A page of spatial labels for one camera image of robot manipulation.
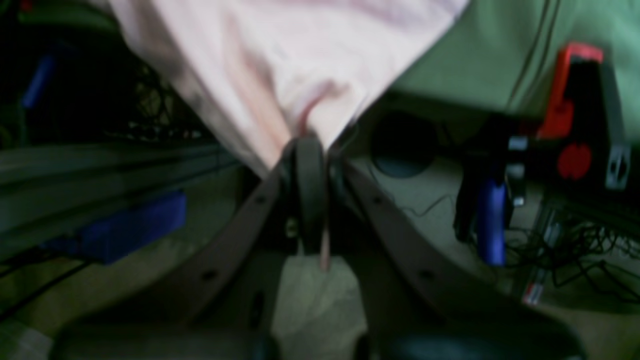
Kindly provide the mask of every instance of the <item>green fabric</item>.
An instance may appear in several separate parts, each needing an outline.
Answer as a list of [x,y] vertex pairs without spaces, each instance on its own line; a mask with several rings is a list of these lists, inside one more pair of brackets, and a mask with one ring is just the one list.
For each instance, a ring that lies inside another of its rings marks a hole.
[[472,0],[392,90],[541,117],[557,52],[574,41],[605,50],[627,138],[640,142],[640,0]]

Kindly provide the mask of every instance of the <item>black circle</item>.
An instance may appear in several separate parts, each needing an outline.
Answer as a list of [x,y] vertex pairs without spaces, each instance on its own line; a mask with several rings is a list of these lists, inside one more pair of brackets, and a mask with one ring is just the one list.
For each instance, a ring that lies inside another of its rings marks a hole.
[[437,145],[438,134],[428,120],[394,111],[376,126],[371,157],[380,172],[391,177],[411,177],[429,167]]

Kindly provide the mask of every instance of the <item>blue block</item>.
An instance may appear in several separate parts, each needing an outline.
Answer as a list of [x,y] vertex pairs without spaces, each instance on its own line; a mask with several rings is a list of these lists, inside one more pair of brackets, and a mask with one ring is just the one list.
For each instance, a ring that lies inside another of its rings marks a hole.
[[74,238],[56,238],[41,248],[111,264],[182,227],[187,198],[174,192],[80,228]]

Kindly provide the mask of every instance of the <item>red plastic part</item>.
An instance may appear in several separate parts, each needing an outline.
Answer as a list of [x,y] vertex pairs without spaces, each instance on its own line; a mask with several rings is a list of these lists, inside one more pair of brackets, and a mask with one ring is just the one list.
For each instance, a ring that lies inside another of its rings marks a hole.
[[573,103],[564,98],[564,89],[566,88],[566,80],[569,77],[572,58],[575,57],[602,63],[604,55],[602,50],[597,47],[578,42],[569,43],[558,53],[554,84],[547,106],[547,114],[545,115],[544,123],[538,129],[537,137],[540,139],[565,138],[571,133]]
[[558,174],[566,180],[582,179],[591,167],[591,149],[586,144],[570,143],[558,156]]

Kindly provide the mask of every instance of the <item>screw hole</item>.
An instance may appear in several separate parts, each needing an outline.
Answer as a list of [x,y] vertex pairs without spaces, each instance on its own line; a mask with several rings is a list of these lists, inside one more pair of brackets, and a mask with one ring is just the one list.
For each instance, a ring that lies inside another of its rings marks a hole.
[[214,279],[216,276],[218,276],[218,273],[215,270],[209,270],[202,273],[202,280],[209,281]]
[[425,280],[433,280],[435,278],[435,275],[433,274],[433,272],[430,272],[429,270],[422,270],[420,271],[420,277],[425,279]]

